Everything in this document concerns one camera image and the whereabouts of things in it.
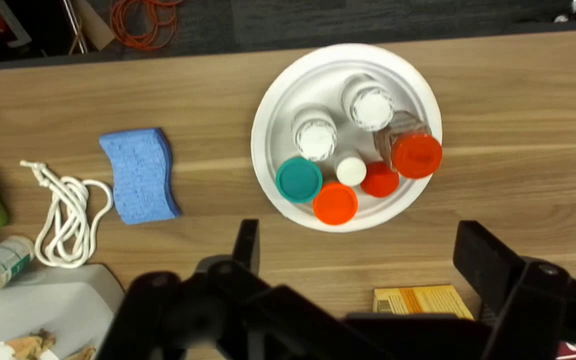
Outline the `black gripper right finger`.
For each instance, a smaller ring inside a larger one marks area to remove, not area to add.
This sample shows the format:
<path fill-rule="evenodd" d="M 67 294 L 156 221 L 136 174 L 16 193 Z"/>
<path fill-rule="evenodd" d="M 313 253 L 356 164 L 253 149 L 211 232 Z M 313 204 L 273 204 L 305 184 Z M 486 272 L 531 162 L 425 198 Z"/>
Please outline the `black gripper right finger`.
<path fill-rule="evenodd" d="M 503 307 L 523 270 L 523 259 L 476 220 L 457 224 L 452 261 L 492 312 Z"/>

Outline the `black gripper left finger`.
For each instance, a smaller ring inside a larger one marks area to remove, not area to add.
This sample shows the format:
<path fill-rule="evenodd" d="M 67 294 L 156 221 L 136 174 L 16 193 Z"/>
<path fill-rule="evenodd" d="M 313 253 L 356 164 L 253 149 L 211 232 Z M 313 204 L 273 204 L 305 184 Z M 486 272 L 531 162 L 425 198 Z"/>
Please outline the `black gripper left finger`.
<path fill-rule="evenodd" d="M 246 218 L 239 221 L 239 229 L 235 235 L 231 256 L 246 270 L 258 272 L 258 268 L 260 268 L 260 232 L 258 232 L 255 220 Z"/>

